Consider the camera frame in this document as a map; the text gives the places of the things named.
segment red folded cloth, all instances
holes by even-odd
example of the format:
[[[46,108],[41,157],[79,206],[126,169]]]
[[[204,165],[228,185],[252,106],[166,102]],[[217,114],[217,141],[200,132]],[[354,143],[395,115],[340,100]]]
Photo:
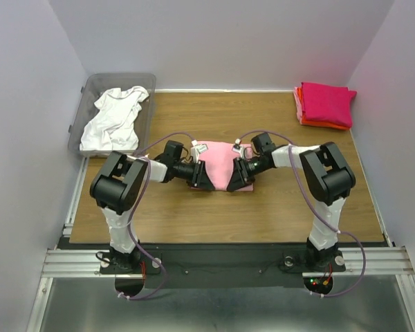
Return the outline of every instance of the red folded cloth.
[[[306,126],[313,126],[313,127],[328,127],[328,128],[334,128],[339,130],[349,130],[349,127],[339,126],[338,124],[334,124],[332,122],[321,122],[321,121],[309,121],[306,120],[303,116],[303,109],[302,109],[302,88],[295,87],[295,90],[293,91],[293,95],[295,97],[295,103],[297,105],[297,119],[300,124],[306,125]]]
[[[347,87],[302,82],[302,119],[351,128],[349,103],[355,95],[356,91],[350,91]]]

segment metal frame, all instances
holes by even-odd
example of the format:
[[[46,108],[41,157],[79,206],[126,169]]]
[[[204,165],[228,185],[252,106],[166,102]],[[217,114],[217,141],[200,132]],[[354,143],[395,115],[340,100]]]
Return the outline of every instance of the metal frame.
[[[75,183],[75,189],[71,205],[66,216],[63,235],[69,237],[75,220],[75,214],[83,188],[89,158],[83,157],[82,164]],[[387,235],[385,224],[382,220],[380,210],[375,196],[370,190],[371,199],[376,210],[381,230],[389,247],[365,248],[367,254],[366,275],[395,275],[398,287],[403,297],[403,302],[412,328],[415,331],[415,281],[414,269],[412,268],[409,255],[405,248],[395,248]],[[362,255],[359,248],[341,248],[343,252],[347,271],[334,273],[335,276],[359,275],[362,266]],[[54,278],[90,278],[90,277],[124,277],[141,278],[141,275],[101,275],[100,262],[95,258],[97,250],[49,250],[46,253],[41,280],[35,298],[35,303],[30,316],[27,331],[37,332],[42,327],[44,313],[48,304],[50,290]],[[315,273],[303,273],[304,277],[316,276]]]
[[[78,172],[77,180],[75,182],[74,193],[72,195],[72,201],[69,205],[68,214],[66,215],[66,220],[64,222],[63,236],[69,237],[72,232],[72,227],[74,226],[75,214],[77,212],[78,203],[80,201],[80,194],[83,189],[83,182],[86,176],[86,171],[88,169],[89,158],[83,157],[82,164],[80,165],[80,170]]]
[[[346,272],[335,272],[335,276],[359,275],[362,255],[358,248],[341,248]],[[95,258],[97,251],[107,250],[49,250],[41,272],[42,278],[94,278],[112,277],[100,274],[100,261]],[[403,248],[365,248],[366,275],[413,275],[414,269]],[[303,273],[303,277],[320,276],[322,273]],[[141,278],[141,275],[116,275],[115,277]]]

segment wooden table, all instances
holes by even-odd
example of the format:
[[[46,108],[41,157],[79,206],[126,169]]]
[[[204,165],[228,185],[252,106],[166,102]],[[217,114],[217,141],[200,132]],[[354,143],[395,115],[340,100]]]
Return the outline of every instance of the wooden table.
[[[361,241],[383,240],[351,134],[301,126],[292,93],[157,93],[156,104],[150,142],[173,131],[188,131],[197,140],[234,142],[247,131],[267,129],[285,134],[298,145],[337,143],[357,178],[342,211],[340,229],[353,232]],[[185,136],[172,139],[190,145]],[[273,140],[284,143],[277,137]],[[164,144],[151,148],[151,156],[162,152]],[[101,158],[89,161],[71,243],[109,242],[104,217],[89,196],[91,181],[103,162]],[[312,220],[290,168],[258,175],[253,192],[191,190],[177,178],[167,184],[150,183],[134,216],[140,240],[161,243],[304,242]]]

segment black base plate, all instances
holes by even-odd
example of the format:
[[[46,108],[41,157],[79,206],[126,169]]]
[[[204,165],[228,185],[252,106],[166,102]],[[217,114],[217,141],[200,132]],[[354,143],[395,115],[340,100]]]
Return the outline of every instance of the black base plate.
[[[154,256],[156,258],[159,258],[161,261],[163,261],[162,256]],[[102,258],[111,260],[111,253],[110,252],[102,252]],[[115,264],[109,264],[106,268],[103,266],[100,266],[100,274],[102,275],[137,275],[141,274],[141,266],[140,263],[145,262],[146,265],[146,274],[147,275],[158,275],[160,274],[160,267],[154,268],[152,266],[152,261],[145,257],[144,255],[141,255],[140,261],[138,262],[137,266],[133,266],[133,268],[130,269],[124,269],[119,268]]]

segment purple cable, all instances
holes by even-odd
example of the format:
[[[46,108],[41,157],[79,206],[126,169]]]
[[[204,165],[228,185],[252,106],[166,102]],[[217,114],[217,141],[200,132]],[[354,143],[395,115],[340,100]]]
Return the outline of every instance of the purple cable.
[[[195,140],[195,138],[188,132],[186,131],[176,131],[174,133],[170,133],[169,135],[166,135],[165,137],[160,138],[159,140],[157,140],[156,142],[153,142],[152,144],[148,145],[147,147],[145,147],[144,149],[141,150],[135,150],[133,152],[133,156],[134,155],[139,155],[139,154],[143,154],[145,153],[149,148],[153,147],[155,144],[158,144],[159,142],[161,142],[162,140],[165,140],[166,138],[169,138],[173,135],[186,135],[187,137],[189,137],[191,140]]]
[[[145,194],[146,188],[149,184],[149,180],[151,179],[151,161],[148,158],[141,158],[141,160],[145,160],[147,161],[147,176],[146,176],[146,181],[145,184],[143,185],[143,189],[140,193],[140,195],[137,198],[137,201],[135,203],[135,205],[132,208],[131,214],[129,215],[129,221],[128,221],[128,226],[127,226],[127,230],[129,233],[129,236],[131,237],[131,240],[133,241],[133,244],[135,244],[135,246],[139,249],[139,251],[141,251],[141,253],[146,256],[147,258],[149,258],[151,261],[155,262],[158,266],[160,266],[161,271],[163,272],[163,279],[161,281],[161,283],[157,286],[157,288],[155,288],[152,292],[140,296],[140,297],[127,297],[125,294],[123,293],[118,293],[119,296],[129,300],[129,301],[137,301],[137,300],[141,300],[141,299],[149,299],[152,295],[154,295],[155,293],[157,293],[166,283],[168,275],[167,275],[167,271],[164,267],[164,265],[161,264],[160,261],[158,261],[157,259],[155,259],[151,254],[149,254],[136,240],[136,237],[132,234],[132,229],[131,229],[131,222],[132,222],[132,217],[133,217],[133,213],[136,211],[139,202],[141,201],[141,199],[143,198],[143,195]]]
[[[287,138],[285,135],[281,135],[280,133],[276,133],[276,132],[274,132],[274,131],[265,130],[265,129],[256,129],[256,130],[248,131],[248,132],[247,132],[247,133],[245,133],[244,135],[241,135],[241,136],[239,137],[239,139],[240,139],[240,140],[242,140],[242,139],[243,139],[245,136],[247,136],[247,135],[250,135],[250,134],[252,134],[252,133],[261,133],[261,132],[263,132],[263,133],[271,133],[272,135],[276,135],[276,136],[278,136],[278,137],[281,137],[281,138],[283,138],[284,140],[287,140],[290,144],[295,145],[295,143],[294,143],[292,140],[290,140],[289,138]]]
[[[312,213],[318,218],[318,220],[320,220],[324,225],[326,225],[327,228],[329,228],[330,230],[332,230],[332,232],[338,233],[338,229],[332,227],[331,225],[329,225],[328,222],[326,222],[319,214],[318,212],[315,210],[315,208],[312,205],[312,202],[309,200],[309,197],[307,197],[306,194],[306,190],[303,187],[303,184],[299,178],[299,174],[297,169],[295,168],[295,162],[293,160],[293,155],[292,155],[292,145],[289,145],[288,148],[288,153],[289,153],[289,161],[290,161],[290,165],[292,166],[292,170],[293,173],[295,175],[295,179],[297,180],[298,186],[299,186],[299,190],[302,192],[302,195],[304,197],[304,200],[306,201],[307,206],[309,206],[309,209],[311,209]],[[365,272],[366,272],[366,252],[365,249],[362,247],[362,244],[360,242],[360,240],[358,240],[358,238],[353,235],[350,232],[344,232],[344,231],[340,231],[339,234],[345,234],[345,235],[349,235],[352,239],[355,240],[355,242],[358,244],[358,246],[361,249],[361,255],[362,255],[362,269],[361,269],[361,273],[360,276],[358,277],[358,279],[356,280],[355,283],[353,283],[352,286],[350,286],[348,289],[345,289],[339,293],[335,293],[335,294],[330,294],[330,295],[325,295],[325,294],[318,294],[318,293],[314,293],[311,292],[311,294],[316,294],[317,296],[320,297],[337,297],[337,296],[341,296],[344,294],[347,294],[348,292],[352,291],[361,281],[361,279],[364,277]]]

